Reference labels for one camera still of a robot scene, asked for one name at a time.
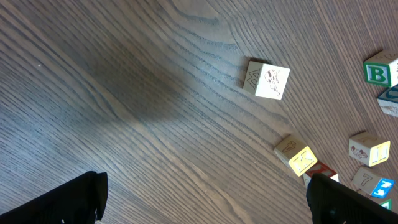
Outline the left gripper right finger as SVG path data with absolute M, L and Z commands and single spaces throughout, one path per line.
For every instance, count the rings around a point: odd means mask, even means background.
M 397 224 L 397 214 L 317 173 L 307 187 L 313 224 Z

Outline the white block blue side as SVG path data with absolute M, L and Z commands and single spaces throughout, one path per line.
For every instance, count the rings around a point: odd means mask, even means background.
M 326 164 L 318 161 L 314 166 L 309 168 L 309 170 L 307 170 L 303 174 L 303 181 L 304 181 L 306 188 L 308 187 L 308 184 L 310 183 L 313 175 L 317 174 L 317 173 L 323 174 L 323 175 L 335 180 L 336 182 L 339 182 L 338 174 L 333 169 L 328 167 Z

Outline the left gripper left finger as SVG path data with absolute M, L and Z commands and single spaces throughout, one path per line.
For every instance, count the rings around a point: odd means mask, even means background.
M 91 224 L 102 219 L 107 199 L 107 173 L 89 171 L 2 214 L 1 223 Z

